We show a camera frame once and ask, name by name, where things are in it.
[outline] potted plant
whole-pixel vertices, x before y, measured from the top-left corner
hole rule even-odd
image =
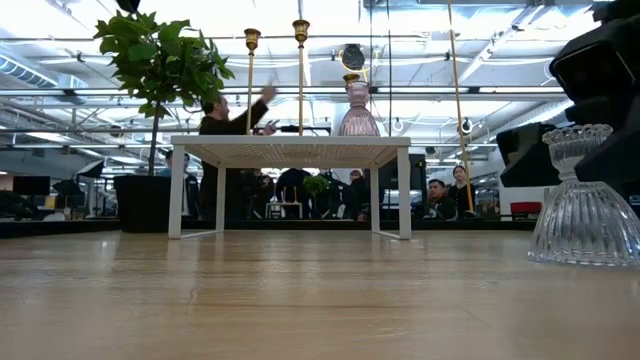
[[[319,194],[329,189],[329,181],[322,176],[308,176],[302,181],[302,185],[309,195],[313,197],[313,210],[311,211],[311,217],[313,219],[322,219],[322,214],[320,214],[317,208],[317,197]]]
[[[158,24],[155,13],[140,14],[137,6],[123,7],[109,22],[98,21],[95,39],[100,52],[111,54],[116,67],[112,77],[122,82],[130,97],[146,100],[138,109],[153,118],[148,176],[114,179],[123,231],[166,231],[169,216],[169,178],[154,177],[156,142],[160,119],[172,114],[165,107],[180,99],[183,106],[213,102],[224,88],[222,79],[233,77],[226,59],[211,40],[180,36],[190,28],[189,20]]]

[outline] table leg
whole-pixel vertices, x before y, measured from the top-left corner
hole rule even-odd
[[[173,155],[169,200],[169,238],[180,239],[182,233],[182,192],[184,191],[184,145],[174,146]]]
[[[218,165],[218,201],[216,205],[216,231],[224,231],[224,208],[227,190],[227,167]]]
[[[379,172],[378,165],[372,164],[369,169],[371,173],[371,201],[369,202],[371,206],[371,231],[379,232],[380,231],[380,180],[379,180]]]
[[[411,239],[411,195],[410,189],[411,164],[409,163],[409,148],[398,148],[398,190],[400,239]]]

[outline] small plant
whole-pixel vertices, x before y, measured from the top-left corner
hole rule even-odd
[[[222,79],[234,77],[213,41],[207,42],[201,31],[190,28],[189,20],[158,24],[155,16],[137,12],[125,16],[118,11],[108,23],[98,21],[94,36],[102,39],[100,52],[113,55],[111,64],[117,70],[112,77],[122,82],[120,90],[147,101],[138,111],[153,118],[149,176],[154,173],[159,121],[173,116],[164,105],[177,99],[185,107],[214,102],[224,88]],[[182,37],[183,30],[199,36]]]
[[[302,185],[307,190],[307,192],[311,196],[313,196],[314,199],[320,193],[324,192],[325,190],[327,190],[329,188],[329,182],[327,181],[327,179],[323,178],[322,176],[309,176],[309,177],[306,177],[303,180]]]

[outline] ceiling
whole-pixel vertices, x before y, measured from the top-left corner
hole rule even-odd
[[[505,93],[463,97],[462,116],[476,124],[469,140],[490,143],[496,131],[534,116],[538,116],[537,121],[553,120],[557,112],[549,112],[552,115],[545,119],[540,116],[541,109],[566,104],[557,95],[557,82],[547,68],[568,40],[597,26],[589,11],[592,1],[556,0],[550,2],[556,6],[546,7],[528,6],[536,3],[532,0],[453,3],[461,86],[545,88],[532,90],[534,94],[530,97]],[[379,0],[181,0],[179,5],[169,0],[142,0],[139,10],[157,12],[160,21],[189,19],[193,27],[213,38],[220,52],[230,57],[229,66],[236,77],[225,83],[230,89],[247,87],[243,31],[248,27],[260,30],[263,35],[256,50],[255,86],[269,82],[281,87],[297,86],[298,51],[291,23],[302,17],[311,23],[305,43],[305,87],[341,88],[342,77],[348,70],[340,61],[340,53],[347,44],[358,44],[367,61],[366,71],[360,74],[372,86],[416,89],[412,94],[407,91],[374,97],[370,110],[385,136],[391,132],[393,136],[410,136],[416,142],[458,141],[454,97],[429,96],[419,91],[420,87],[454,85],[446,1],[390,0],[388,4],[387,11],[387,2]],[[117,88],[118,81],[111,79],[114,68],[107,66],[110,58],[102,56],[99,42],[92,40],[94,25],[98,20],[108,20],[116,8],[114,0],[13,2],[11,7],[0,11],[0,56],[5,54],[52,76],[73,75],[88,88]],[[15,77],[0,74],[0,89],[30,88],[33,86]],[[4,109],[0,124],[5,128],[64,128],[65,124],[76,126],[80,121],[90,129],[114,125],[150,127],[148,120],[137,115],[135,101],[126,96],[90,96],[81,104],[24,95],[4,96],[0,100]],[[229,95],[228,100],[232,115],[246,109],[245,95]],[[336,129],[349,109],[344,93],[309,94],[304,100],[308,126]],[[14,104],[21,106],[21,110],[12,110]],[[176,106],[175,111],[179,120],[165,119],[161,127],[197,126],[201,114],[188,113],[181,106]],[[41,116],[30,116],[33,112]],[[296,123],[297,113],[297,96],[285,94],[275,101],[264,121]],[[24,123],[25,119],[35,121]],[[390,123],[397,126],[389,129]],[[169,133],[165,134],[161,141],[168,142],[168,136]],[[115,139],[108,134],[93,134],[83,140],[145,141],[144,137],[132,137]],[[24,135],[18,139],[42,140]],[[448,156],[457,150],[443,148],[438,155]],[[489,150],[475,151],[481,159]]]

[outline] pink glass vase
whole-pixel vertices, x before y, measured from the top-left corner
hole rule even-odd
[[[369,84],[359,81],[359,78],[356,74],[344,76],[351,109],[342,119],[338,136],[380,136],[376,120],[365,107],[369,97]]]

